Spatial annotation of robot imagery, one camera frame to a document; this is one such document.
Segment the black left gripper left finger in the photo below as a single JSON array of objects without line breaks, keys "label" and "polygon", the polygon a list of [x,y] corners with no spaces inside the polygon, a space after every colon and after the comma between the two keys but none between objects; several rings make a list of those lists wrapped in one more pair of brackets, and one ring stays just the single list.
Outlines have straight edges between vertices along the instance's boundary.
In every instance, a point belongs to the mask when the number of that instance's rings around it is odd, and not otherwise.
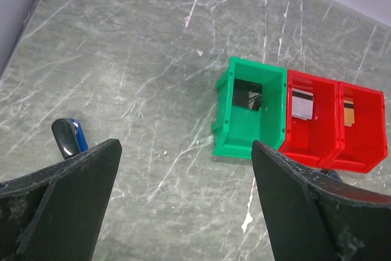
[{"label": "black left gripper left finger", "polygon": [[91,260],[119,168],[108,139],[1,183],[1,260]]}]

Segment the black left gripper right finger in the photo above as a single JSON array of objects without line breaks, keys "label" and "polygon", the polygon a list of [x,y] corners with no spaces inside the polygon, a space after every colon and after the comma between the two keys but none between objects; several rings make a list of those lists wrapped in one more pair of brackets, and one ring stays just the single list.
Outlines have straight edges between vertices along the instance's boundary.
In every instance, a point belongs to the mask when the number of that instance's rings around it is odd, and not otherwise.
[{"label": "black left gripper right finger", "polygon": [[390,260],[390,196],[338,181],[254,141],[275,260]]}]

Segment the blue leather card holder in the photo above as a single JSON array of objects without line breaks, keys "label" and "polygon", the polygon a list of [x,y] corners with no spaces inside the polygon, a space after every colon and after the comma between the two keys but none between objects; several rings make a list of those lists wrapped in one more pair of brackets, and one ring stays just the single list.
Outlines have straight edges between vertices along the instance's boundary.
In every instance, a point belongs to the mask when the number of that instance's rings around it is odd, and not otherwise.
[{"label": "blue leather card holder", "polygon": [[341,177],[338,175],[338,173],[334,170],[327,170],[327,169],[323,169],[323,170],[320,170],[320,172],[324,175],[327,175],[329,176],[330,178],[333,178],[334,180],[338,180],[339,182],[342,182],[342,179]]}]

